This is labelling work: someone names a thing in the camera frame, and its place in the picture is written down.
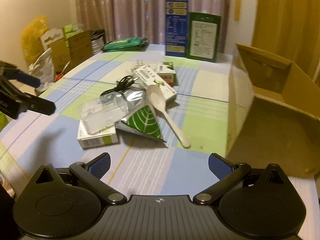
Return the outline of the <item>white green medicine box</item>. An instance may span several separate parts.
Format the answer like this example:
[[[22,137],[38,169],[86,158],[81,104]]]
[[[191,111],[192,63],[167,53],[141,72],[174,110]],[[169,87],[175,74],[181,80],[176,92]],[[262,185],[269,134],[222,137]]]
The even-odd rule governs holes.
[[[83,122],[80,120],[77,141],[82,149],[105,146],[118,143],[115,126],[107,127],[94,134],[88,134]]]

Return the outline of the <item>clear bagged metal rack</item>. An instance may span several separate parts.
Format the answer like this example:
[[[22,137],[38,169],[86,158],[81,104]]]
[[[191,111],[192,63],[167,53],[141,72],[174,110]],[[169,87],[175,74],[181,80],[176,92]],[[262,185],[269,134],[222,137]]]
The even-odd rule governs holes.
[[[129,113],[129,107],[118,92],[108,93],[78,106],[80,120],[88,134],[113,126]]]

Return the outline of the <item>green leaf pattern packet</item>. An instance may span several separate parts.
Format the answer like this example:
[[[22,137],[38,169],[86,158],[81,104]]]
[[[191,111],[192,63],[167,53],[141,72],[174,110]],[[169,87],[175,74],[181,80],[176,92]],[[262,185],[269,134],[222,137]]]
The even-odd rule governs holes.
[[[155,110],[146,103],[116,122],[115,127],[121,131],[164,142]]]

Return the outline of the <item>silver foil pouch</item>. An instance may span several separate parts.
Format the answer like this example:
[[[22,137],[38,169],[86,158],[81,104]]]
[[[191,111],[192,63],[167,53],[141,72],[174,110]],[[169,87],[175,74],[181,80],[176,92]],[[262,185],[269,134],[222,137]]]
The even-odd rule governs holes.
[[[128,89],[122,90],[119,93],[126,101],[129,112],[142,107],[146,100],[146,92],[141,88],[129,87]]]

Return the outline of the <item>white plastic spoon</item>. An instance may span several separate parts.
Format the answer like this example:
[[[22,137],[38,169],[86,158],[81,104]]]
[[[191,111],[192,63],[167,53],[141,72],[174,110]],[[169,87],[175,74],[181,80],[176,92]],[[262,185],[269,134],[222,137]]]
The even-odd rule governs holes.
[[[157,111],[161,112],[165,117],[168,125],[171,127],[172,131],[175,133],[176,137],[180,141],[183,148],[190,148],[191,144],[183,133],[183,131],[178,127],[178,125],[172,120],[172,118],[168,115],[166,111],[166,101],[164,95],[159,87],[156,85],[149,85],[146,88],[146,94],[148,100],[151,102],[153,107],[157,109]]]

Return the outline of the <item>long white ointment box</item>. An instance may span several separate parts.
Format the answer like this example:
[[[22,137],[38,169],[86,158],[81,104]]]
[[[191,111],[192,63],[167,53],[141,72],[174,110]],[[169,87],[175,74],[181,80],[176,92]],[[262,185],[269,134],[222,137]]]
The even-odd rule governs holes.
[[[166,103],[176,100],[177,92],[169,86],[149,65],[144,65],[133,72],[133,77],[137,78],[139,84],[144,88],[149,85],[156,85],[162,91]]]

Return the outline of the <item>green white spray box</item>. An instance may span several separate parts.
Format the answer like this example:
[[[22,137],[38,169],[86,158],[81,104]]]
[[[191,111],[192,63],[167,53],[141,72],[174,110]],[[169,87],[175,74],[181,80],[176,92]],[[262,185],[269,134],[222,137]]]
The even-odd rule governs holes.
[[[159,62],[155,72],[171,87],[176,85],[176,71],[173,62],[165,61]]]

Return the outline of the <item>white plug adapter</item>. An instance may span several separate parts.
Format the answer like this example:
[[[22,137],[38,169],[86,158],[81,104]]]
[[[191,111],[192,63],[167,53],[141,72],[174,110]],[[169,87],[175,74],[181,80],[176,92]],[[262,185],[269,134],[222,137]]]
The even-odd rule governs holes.
[[[144,65],[145,65],[145,63],[144,63],[143,59],[137,59],[136,63],[131,64],[131,68],[130,68],[131,73],[133,74],[134,70],[136,70]]]

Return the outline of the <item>crumpled clear plastic bag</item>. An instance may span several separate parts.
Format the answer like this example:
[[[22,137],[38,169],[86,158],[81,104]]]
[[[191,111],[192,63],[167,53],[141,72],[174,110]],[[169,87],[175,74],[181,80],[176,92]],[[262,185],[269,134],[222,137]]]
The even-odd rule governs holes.
[[[40,86],[35,89],[37,94],[43,93],[55,81],[55,69],[51,53],[52,49],[48,48],[35,63],[28,67],[29,74],[40,80]]]

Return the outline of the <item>yellow plastic bag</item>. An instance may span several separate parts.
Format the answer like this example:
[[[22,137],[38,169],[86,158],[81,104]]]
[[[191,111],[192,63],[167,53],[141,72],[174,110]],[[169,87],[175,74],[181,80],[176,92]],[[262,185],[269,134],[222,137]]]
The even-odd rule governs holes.
[[[21,33],[21,48],[27,66],[34,63],[44,52],[40,38],[48,30],[48,19],[45,15],[38,16],[23,29]]]

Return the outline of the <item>green wet wipes pack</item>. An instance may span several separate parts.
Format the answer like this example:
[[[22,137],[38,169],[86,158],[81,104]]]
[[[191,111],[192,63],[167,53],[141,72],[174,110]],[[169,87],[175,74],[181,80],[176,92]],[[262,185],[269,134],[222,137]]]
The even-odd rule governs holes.
[[[145,37],[131,37],[108,42],[101,48],[102,52],[137,51],[143,50],[149,45]]]

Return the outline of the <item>green milk carton box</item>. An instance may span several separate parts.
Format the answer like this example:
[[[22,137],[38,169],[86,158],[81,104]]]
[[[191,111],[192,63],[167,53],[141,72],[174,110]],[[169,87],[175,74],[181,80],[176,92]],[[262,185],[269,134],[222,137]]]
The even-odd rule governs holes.
[[[216,62],[220,25],[220,15],[190,12],[187,58]]]

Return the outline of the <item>wooden door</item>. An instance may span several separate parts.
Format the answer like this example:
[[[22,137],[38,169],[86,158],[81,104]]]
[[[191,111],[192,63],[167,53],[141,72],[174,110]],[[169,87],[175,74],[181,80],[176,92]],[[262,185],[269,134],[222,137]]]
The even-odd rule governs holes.
[[[257,0],[252,46],[293,61],[314,79],[319,65],[319,0]]]

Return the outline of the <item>blue milk carton box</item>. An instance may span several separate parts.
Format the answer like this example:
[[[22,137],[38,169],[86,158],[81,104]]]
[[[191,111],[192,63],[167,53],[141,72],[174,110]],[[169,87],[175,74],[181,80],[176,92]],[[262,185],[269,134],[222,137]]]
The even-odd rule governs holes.
[[[185,57],[188,34],[188,0],[165,0],[165,54]]]

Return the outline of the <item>yellow wall strip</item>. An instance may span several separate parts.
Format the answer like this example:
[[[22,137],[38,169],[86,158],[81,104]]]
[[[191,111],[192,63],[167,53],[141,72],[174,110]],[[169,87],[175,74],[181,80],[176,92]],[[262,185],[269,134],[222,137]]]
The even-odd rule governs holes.
[[[234,3],[234,20],[236,22],[240,21],[241,5],[242,5],[242,0],[235,0],[235,3]]]

